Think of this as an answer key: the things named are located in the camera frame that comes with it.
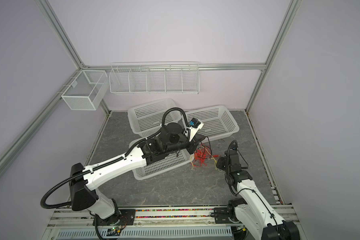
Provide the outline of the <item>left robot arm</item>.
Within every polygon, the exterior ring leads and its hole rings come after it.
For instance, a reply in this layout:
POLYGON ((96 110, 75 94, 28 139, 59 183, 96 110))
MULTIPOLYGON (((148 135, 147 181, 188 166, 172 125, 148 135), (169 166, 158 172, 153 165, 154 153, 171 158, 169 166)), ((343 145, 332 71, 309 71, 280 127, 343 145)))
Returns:
POLYGON ((192 155, 206 138, 199 133, 203 126, 197 118, 188 120, 183 109, 170 108, 163 114, 160 129, 135 142, 125 153, 94 165, 73 165, 69 178, 48 190, 40 205, 44 209, 70 206, 73 211, 88 210, 103 220, 119 219, 121 213, 116 201, 102 194, 99 187, 128 171, 164 160, 170 154, 186 150, 192 155), (65 184, 70 188, 70 201, 47 204, 48 197, 65 184))

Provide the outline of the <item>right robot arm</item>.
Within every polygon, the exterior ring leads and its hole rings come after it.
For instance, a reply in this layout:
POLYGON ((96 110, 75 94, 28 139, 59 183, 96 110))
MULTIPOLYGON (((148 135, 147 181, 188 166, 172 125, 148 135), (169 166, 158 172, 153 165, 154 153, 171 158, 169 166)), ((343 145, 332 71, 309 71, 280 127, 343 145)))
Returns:
POLYGON ((215 208, 211 217, 218 223, 241 223, 255 240, 299 240, 299 229, 286 221, 268 203, 253 177, 240 163, 238 142, 232 141, 216 167, 225 171, 230 192, 236 197, 226 208, 215 208))

